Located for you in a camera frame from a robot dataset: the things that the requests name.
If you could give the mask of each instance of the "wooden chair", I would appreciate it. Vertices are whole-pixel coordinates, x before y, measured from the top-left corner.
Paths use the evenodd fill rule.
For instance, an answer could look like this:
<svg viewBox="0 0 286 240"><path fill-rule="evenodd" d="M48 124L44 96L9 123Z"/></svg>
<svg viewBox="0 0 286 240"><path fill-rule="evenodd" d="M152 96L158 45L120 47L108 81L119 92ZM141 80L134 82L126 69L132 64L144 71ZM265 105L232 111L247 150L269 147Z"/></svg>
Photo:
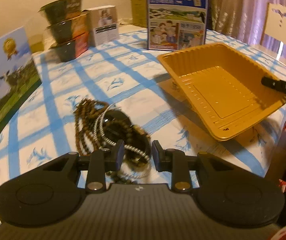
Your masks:
<svg viewBox="0 0 286 240"><path fill-rule="evenodd" d="M269 35L281 42L278 53L270 51L269 49L262 46L264 34ZM268 3L267 16L265 19L265 25L260 44L254 45L253 47L261 50L262 52L270 55L271 57L286 65L286 58L281 57L284 44L286 45L286 7L281 4Z"/></svg>

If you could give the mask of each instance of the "green landscape picture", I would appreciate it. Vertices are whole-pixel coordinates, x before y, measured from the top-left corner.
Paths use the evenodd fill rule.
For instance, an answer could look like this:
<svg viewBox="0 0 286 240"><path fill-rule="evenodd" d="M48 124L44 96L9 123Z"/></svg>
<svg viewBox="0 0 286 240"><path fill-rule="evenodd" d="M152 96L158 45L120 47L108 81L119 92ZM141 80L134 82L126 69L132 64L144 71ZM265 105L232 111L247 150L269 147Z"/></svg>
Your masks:
<svg viewBox="0 0 286 240"><path fill-rule="evenodd" d="M0 133L41 84L24 28L0 38Z"/></svg>
<svg viewBox="0 0 286 240"><path fill-rule="evenodd" d="M149 12L150 19L165 19L165 20L177 20L177 21L187 21L187 22L205 22L205 13L200 11L181 11L176 8L163 9L150 8Z"/></svg>

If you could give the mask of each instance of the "cartoon illustration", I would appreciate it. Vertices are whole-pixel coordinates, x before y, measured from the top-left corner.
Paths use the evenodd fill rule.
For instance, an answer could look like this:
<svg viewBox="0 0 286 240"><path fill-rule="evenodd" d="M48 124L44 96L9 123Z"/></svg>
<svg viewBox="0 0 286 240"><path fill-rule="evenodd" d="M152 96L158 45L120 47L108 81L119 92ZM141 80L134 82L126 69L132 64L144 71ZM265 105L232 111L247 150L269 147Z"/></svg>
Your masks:
<svg viewBox="0 0 286 240"><path fill-rule="evenodd" d="M159 27L160 27L162 33L164 33L164 32L166 33L166 24L165 23L160 23Z"/></svg>
<svg viewBox="0 0 286 240"><path fill-rule="evenodd" d="M167 41L169 43L176 43L175 28L174 27L168 27L167 28Z"/></svg>
<svg viewBox="0 0 286 240"><path fill-rule="evenodd" d="M172 21L161 22L151 30L151 45L167 46L168 48L177 49L177 36L179 23Z"/></svg>
<svg viewBox="0 0 286 240"><path fill-rule="evenodd" d="M80 97L80 96L73 95L73 96L70 96L70 97L68 97L67 99L65 99L65 101L67 101L65 104L71 106L72 112L74 112L75 109L76 109L76 106L77 106L77 104L78 104L78 102L77 102L76 100L77 100L79 97Z"/></svg>
<svg viewBox="0 0 286 240"><path fill-rule="evenodd" d="M107 87L107 91L112 90L113 88L120 87L124 84L123 78L114 78L111 84Z"/></svg>
<svg viewBox="0 0 286 240"><path fill-rule="evenodd" d="M8 38L3 44L4 53L7 54L7 60L11 59L12 55L17 55L16 43L13 38Z"/></svg>
<svg viewBox="0 0 286 240"><path fill-rule="evenodd" d="M30 157L27 159L27 165L30 166L34 163L37 163L37 167L42 165L47 160L52 159L50 156L48 156L46 150L41 148L41 152L39 153L35 148L33 149L33 152L31 153Z"/></svg>
<svg viewBox="0 0 286 240"><path fill-rule="evenodd" d="M266 141L264 138L259 134L258 130L256 130L254 127L252 127L252 132L253 132L253 138L250 140L250 142L255 142L257 141L259 147L263 147L266 145Z"/></svg>
<svg viewBox="0 0 286 240"><path fill-rule="evenodd" d="M166 32L162 33L162 42L167 42L167 33Z"/></svg>
<svg viewBox="0 0 286 240"><path fill-rule="evenodd" d="M185 129L185 126L178 134L181 134L181 138L176 140L175 147L183 152L189 151L191 149L191 144L188 141L189 132Z"/></svg>
<svg viewBox="0 0 286 240"><path fill-rule="evenodd" d="M154 34L154 43L161 44L161 42L162 42L162 38L161 38L162 32L161 32L160 27L154 28L154 33L155 33Z"/></svg>
<svg viewBox="0 0 286 240"><path fill-rule="evenodd" d="M202 44L204 30L186 31L181 30L179 36L179 49L190 48Z"/></svg>
<svg viewBox="0 0 286 240"><path fill-rule="evenodd" d="M129 57L129 60L138 60L138 59L139 58L133 54Z"/></svg>

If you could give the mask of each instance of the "table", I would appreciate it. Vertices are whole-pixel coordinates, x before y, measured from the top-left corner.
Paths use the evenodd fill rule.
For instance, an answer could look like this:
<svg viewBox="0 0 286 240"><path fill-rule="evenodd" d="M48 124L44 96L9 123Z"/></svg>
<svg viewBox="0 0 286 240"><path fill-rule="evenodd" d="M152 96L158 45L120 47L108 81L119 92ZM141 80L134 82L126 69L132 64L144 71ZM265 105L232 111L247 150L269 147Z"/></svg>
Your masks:
<svg viewBox="0 0 286 240"><path fill-rule="evenodd" d="M34 56L43 84L0 134L0 185L76 150L73 111L84 97L116 103L164 149L177 148L187 155L207 151L265 175L283 127L286 105L236 138L217 142L158 63L156 56L165 52L146 50L147 31L133 30L67 63L59 62L52 51ZM231 37L207 31L206 43L216 41L238 49L286 80L286 67L277 60ZM79 187L84 187L84 178L82 174ZM156 172L152 162L150 176L141 182L169 183L170 178L169 172ZM191 178L197 187L195 173Z"/></svg>

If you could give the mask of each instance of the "product box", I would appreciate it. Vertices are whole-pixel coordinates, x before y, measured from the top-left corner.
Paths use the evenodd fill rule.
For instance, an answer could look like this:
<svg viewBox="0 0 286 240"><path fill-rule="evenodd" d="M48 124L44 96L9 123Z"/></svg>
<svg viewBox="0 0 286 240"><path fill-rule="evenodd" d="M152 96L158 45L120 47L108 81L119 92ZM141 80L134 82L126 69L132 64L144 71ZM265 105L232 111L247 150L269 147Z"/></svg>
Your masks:
<svg viewBox="0 0 286 240"><path fill-rule="evenodd" d="M147 28L146 0L131 0L133 25Z"/></svg>
<svg viewBox="0 0 286 240"><path fill-rule="evenodd" d="M147 0L148 49L205 44L209 0Z"/></svg>
<svg viewBox="0 0 286 240"><path fill-rule="evenodd" d="M88 11L89 47L95 47L119 38L114 5L89 8L84 11Z"/></svg>
<svg viewBox="0 0 286 240"><path fill-rule="evenodd" d="M24 28L0 38L0 133L41 84Z"/></svg>

